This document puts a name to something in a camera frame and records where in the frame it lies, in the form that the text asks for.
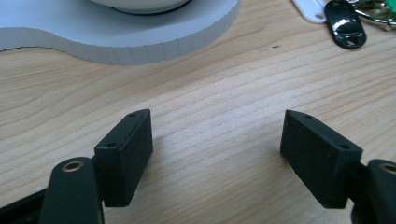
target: green keyring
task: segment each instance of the green keyring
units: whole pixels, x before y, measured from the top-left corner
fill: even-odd
[[[386,0],[385,3],[392,13],[396,13],[396,0]]]

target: black plastic part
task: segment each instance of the black plastic part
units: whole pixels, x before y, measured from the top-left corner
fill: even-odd
[[[324,123],[287,110],[281,154],[325,208],[344,208],[347,169],[359,164],[362,149]]]
[[[104,223],[91,159],[74,158],[53,168],[38,221],[40,224]]]
[[[152,153],[150,111],[126,116],[95,147],[95,165],[106,207],[128,206]]]
[[[40,215],[40,209],[44,201],[46,190],[20,199],[0,209],[0,223],[10,224],[36,224]]]
[[[351,220],[353,224],[377,224],[373,205],[367,195],[366,176],[368,169],[359,163],[348,170],[346,179],[346,195],[353,203]]]
[[[358,49],[366,42],[355,8],[347,0],[332,0],[324,8],[327,26],[334,42],[344,49]]]
[[[373,160],[367,168],[365,186],[378,223],[396,223],[396,163]]]

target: light wood surface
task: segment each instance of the light wood surface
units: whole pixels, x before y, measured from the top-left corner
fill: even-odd
[[[132,204],[106,223],[350,223],[279,154],[286,109],[322,120],[371,159],[396,161],[396,33],[363,24],[337,47],[291,1],[243,1],[221,39],[170,62],[115,66],[54,49],[0,52],[0,206],[47,186],[127,113],[151,109],[154,153]]]

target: keychain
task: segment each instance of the keychain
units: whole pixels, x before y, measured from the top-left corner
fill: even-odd
[[[366,42],[354,7],[345,0],[332,0],[325,8],[327,26],[334,42],[343,49],[358,49]]]

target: white curved base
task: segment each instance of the white curved base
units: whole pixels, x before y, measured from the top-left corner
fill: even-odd
[[[170,13],[136,16],[88,0],[2,0],[0,50],[43,47],[95,63],[158,63],[220,37],[239,2],[191,0]]]

